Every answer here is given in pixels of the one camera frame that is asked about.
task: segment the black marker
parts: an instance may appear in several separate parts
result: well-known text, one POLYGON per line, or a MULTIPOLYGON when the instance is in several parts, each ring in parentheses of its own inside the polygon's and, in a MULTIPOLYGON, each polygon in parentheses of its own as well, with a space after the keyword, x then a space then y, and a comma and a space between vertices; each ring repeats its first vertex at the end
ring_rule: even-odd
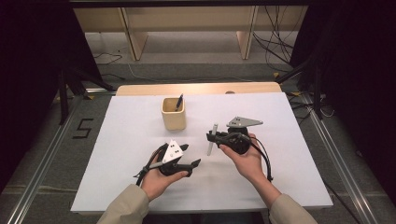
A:
POLYGON ((181 93, 180 97, 178 97, 175 111, 178 111, 178 108, 180 107, 182 101, 183 101, 183 93, 181 93))

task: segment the pen holder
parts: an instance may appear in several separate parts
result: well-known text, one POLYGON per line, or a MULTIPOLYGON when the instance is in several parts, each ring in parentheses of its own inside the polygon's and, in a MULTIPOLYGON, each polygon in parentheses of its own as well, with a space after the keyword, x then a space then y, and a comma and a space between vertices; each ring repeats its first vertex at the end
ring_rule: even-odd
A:
POLYGON ((186 106, 184 99, 177 111, 178 98, 165 98, 163 99, 163 106, 161 107, 163 113, 163 124, 169 131, 183 130, 186 128, 186 106))

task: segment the beige sleeve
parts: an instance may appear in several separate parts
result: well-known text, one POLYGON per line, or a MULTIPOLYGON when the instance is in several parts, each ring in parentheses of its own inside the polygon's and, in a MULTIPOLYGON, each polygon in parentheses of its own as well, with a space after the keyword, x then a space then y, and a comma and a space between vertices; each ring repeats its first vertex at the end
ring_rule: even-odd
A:
POLYGON ((271 206, 270 220, 273 224, 317 223, 312 216, 289 195, 280 195, 271 206))
POLYGON ((108 206, 98 223, 140 224, 148 211, 148 196, 145 191, 132 184, 108 206))

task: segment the white table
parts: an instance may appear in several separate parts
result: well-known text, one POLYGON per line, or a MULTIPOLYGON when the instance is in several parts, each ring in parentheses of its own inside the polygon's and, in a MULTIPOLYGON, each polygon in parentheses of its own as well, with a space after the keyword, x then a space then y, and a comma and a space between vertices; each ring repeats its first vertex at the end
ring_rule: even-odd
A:
POLYGON ((150 213, 260 211, 259 194, 237 173, 232 161, 216 145, 206 156, 205 134, 213 124, 226 132, 235 116, 259 119, 248 127, 268 152, 273 183, 305 208, 332 206, 298 123, 283 92, 184 94, 187 128, 169 132, 163 126, 164 95, 114 96, 73 203, 72 212, 103 213, 148 162, 151 153, 175 139, 189 144, 179 163, 202 159, 192 176, 170 186, 149 205, 150 213))

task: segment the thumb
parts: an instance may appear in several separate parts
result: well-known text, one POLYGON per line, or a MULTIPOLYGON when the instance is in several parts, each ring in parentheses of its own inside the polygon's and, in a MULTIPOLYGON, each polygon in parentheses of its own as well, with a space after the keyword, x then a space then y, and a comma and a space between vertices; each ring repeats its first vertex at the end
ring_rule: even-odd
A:
POLYGON ((184 176, 188 175, 189 172, 187 171, 181 171, 181 172, 177 172, 174 175, 169 175, 167 177, 169 184, 175 183, 177 182, 179 179, 183 178, 184 176))
POLYGON ((230 147, 227 147, 225 145, 220 145, 219 147, 224 152, 224 154, 226 154, 231 160, 238 160, 239 155, 234 152, 230 147))

